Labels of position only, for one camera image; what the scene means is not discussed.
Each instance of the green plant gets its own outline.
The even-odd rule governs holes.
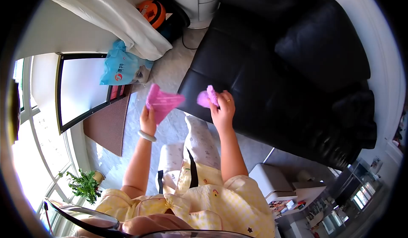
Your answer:
[[[101,196],[101,191],[99,190],[99,183],[94,179],[95,172],[83,172],[79,169],[81,177],[76,177],[70,172],[66,172],[67,176],[70,176],[68,186],[74,192],[74,195],[80,197],[86,197],[87,201],[93,205],[95,204],[96,197]]]

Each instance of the woman's left hand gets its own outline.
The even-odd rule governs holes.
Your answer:
[[[140,114],[140,130],[150,136],[154,136],[156,133],[156,127],[153,107],[150,107],[150,110],[147,110],[147,107],[144,106],[142,113]]]

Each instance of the eyeglasses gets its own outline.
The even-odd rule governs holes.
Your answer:
[[[119,221],[110,215],[105,213],[90,210],[78,205],[72,205],[68,203],[61,203],[49,198],[44,199],[45,214],[48,218],[48,205],[53,207],[60,215],[73,224],[89,231],[93,234],[102,237],[112,238],[245,238],[250,237],[243,234],[238,234],[228,231],[216,231],[216,230],[165,230],[157,231],[144,235],[130,235],[119,230]]]

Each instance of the brown mat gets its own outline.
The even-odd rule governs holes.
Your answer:
[[[132,85],[125,85],[124,98],[84,120],[86,136],[117,156],[122,156],[123,133],[131,91]]]

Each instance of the pink fuzzy sock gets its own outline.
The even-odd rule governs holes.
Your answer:
[[[218,101],[217,101],[217,95],[215,94],[215,90],[214,90],[214,87],[212,85],[208,85],[206,91],[201,91],[198,94],[197,103],[199,105],[201,105],[202,107],[210,108],[210,104],[208,103],[207,98],[210,99],[211,103],[213,103],[217,107],[219,107],[219,104],[218,104]]]
[[[147,95],[146,107],[148,110],[150,110],[150,107],[154,108],[155,120],[158,125],[172,109],[176,108],[184,100],[185,97],[180,94],[162,92],[159,85],[153,83]]]

